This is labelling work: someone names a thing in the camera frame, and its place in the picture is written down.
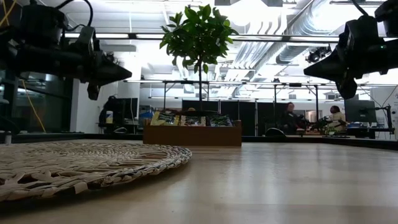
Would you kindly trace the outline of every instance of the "wooden table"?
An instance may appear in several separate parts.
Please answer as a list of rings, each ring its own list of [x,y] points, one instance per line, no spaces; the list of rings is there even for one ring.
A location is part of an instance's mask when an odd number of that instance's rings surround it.
[[[128,186],[71,201],[1,204],[0,222],[397,223],[395,152],[297,143],[191,150],[186,166]]]

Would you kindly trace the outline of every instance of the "green leaves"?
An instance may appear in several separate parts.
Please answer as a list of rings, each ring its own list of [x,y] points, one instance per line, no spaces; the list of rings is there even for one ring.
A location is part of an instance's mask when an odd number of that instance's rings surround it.
[[[224,21],[224,26],[230,26],[230,25],[231,25],[231,22],[229,20]]]
[[[209,67],[207,64],[203,64],[203,71],[207,74],[209,72]]]
[[[192,23],[200,22],[200,18],[198,16],[197,12],[195,12],[194,10],[192,10],[188,7],[185,7],[184,13],[190,22],[192,22]]]
[[[193,72],[194,73],[198,72],[198,69],[199,69],[199,65],[196,64],[195,67],[193,68]]]
[[[187,19],[181,21],[183,13]],[[216,65],[217,58],[227,55],[227,45],[233,43],[228,36],[238,32],[230,27],[226,16],[210,5],[199,6],[198,12],[186,7],[183,13],[170,17],[173,24],[167,27],[173,30],[162,27],[165,35],[159,47],[167,46],[166,53],[173,56],[173,65],[177,65],[177,58],[181,57],[184,68],[193,67],[199,75],[202,71],[208,73],[208,65]]]
[[[234,42],[232,41],[232,39],[229,38],[229,37],[226,38],[226,41],[228,41],[230,44],[233,44],[233,43],[234,43]]]
[[[201,19],[203,20],[203,21],[206,21],[209,17],[210,17],[210,14],[211,14],[211,7],[210,7],[210,5],[208,4],[207,6],[205,6],[203,9],[201,9],[200,10],[201,11]]]
[[[172,61],[173,65],[176,66],[177,65],[177,56],[174,57],[173,61]]]
[[[170,32],[166,27],[164,27],[164,26],[161,26],[161,28],[162,28],[162,30],[165,32],[165,33],[168,33],[168,32]]]

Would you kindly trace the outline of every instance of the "seated person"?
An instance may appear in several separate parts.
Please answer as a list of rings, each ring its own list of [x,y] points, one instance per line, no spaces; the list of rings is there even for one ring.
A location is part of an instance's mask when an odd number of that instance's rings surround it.
[[[292,102],[287,103],[286,110],[282,113],[280,118],[281,130],[285,134],[296,134],[297,128],[300,128],[297,121],[299,117],[293,113],[294,104]]]
[[[329,116],[328,128],[333,127],[336,131],[346,131],[346,116],[340,111],[338,106],[330,108],[331,115]]]

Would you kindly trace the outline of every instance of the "woven placemat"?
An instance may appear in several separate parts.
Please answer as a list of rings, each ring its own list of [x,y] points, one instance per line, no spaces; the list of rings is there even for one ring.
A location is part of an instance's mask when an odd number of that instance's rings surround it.
[[[74,194],[138,177],[157,175],[188,162],[177,146],[97,142],[43,142],[0,146],[0,202]]]

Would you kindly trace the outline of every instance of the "snack package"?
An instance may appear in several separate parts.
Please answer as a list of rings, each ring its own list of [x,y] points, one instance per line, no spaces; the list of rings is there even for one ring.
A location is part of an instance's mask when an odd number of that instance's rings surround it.
[[[213,115],[209,117],[211,127],[232,127],[233,124],[228,115]]]
[[[156,111],[155,115],[150,122],[150,125],[154,126],[177,126],[180,120],[180,116],[175,115],[173,113],[164,113],[160,111]]]
[[[181,116],[181,126],[206,126],[204,116]]]

